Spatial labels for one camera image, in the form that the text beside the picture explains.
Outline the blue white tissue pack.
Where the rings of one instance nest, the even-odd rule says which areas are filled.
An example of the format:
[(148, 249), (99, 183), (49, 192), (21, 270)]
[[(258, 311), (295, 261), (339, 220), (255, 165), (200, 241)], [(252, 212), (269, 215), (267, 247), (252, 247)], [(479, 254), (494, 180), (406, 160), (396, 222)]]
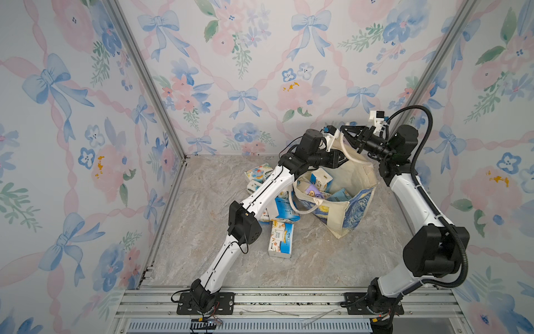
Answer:
[(333, 177), (323, 168), (318, 168), (312, 171), (310, 175), (310, 182), (322, 192), (329, 192)]

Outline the cream canvas tote bag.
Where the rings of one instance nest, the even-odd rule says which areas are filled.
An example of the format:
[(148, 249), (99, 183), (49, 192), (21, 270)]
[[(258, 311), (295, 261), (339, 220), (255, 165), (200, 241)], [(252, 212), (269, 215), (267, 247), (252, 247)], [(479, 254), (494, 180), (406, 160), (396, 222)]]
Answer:
[(373, 164), (349, 147), (344, 135), (327, 136), (331, 153), (348, 155), (337, 168), (321, 167), (293, 182), (300, 214), (313, 214), (340, 239), (363, 220), (378, 185)]

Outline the light blue tissue pack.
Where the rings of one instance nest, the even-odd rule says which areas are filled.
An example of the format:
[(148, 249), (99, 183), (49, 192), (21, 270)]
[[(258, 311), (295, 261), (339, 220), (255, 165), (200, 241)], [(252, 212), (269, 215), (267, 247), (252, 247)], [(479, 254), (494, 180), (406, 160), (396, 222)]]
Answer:
[(339, 191), (333, 193), (328, 200), (331, 202), (348, 202), (352, 199), (353, 196), (345, 189), (340, 189)]

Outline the purple tissue pack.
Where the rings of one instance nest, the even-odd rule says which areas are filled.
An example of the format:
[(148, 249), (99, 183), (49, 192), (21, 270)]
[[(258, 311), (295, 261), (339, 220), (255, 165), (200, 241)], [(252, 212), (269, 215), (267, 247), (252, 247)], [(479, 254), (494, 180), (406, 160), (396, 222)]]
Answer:
[(325, 198), (323, 193), (320, 190), (318, 190), (313, 184), (309, 185), (306, 188), (305, 194), (307, 196), (314, 197), (314, 198), (321, 198), (321, 199)]

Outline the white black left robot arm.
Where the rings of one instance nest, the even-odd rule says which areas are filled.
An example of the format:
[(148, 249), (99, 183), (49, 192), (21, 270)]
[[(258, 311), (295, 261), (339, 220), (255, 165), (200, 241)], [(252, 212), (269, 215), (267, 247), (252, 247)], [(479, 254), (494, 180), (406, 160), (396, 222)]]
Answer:
[(334, 149), (341, 132), (329, 125), (321, 131), (308, 129), (297, 145), (281, 154), (278, 165), (266, 181), (249, 197), (229, 206), (228, 234), (213, 262), (200, 278), (191, 284), (193, 305), (201, 313), (214, 307), (223, 281), (240, 254), (261, 235), (259, 218), (269, 204), (301, 175), (320, 167), (337, 168), (347, 161), (342, 151)]

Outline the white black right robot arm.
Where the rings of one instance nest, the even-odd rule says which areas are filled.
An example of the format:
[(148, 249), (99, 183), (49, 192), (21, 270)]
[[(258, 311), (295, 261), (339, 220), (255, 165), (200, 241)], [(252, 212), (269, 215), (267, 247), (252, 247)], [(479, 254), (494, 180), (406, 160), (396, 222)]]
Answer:
[(423, 187), (415, 169), (422, 150), (417, 129), (402, 125), (389, 139), (374, 132), (374, 127), (344, 125), (342, 142), (379, 162), (380, 176), (416, 232), (404, 246), (402, 263), (373, 279), (365, 297), (344, 305), (394, 315), (404, 296), (426, 284), (451, 289), (466, 281), (470, 235), (466, 228), (453, 225)]

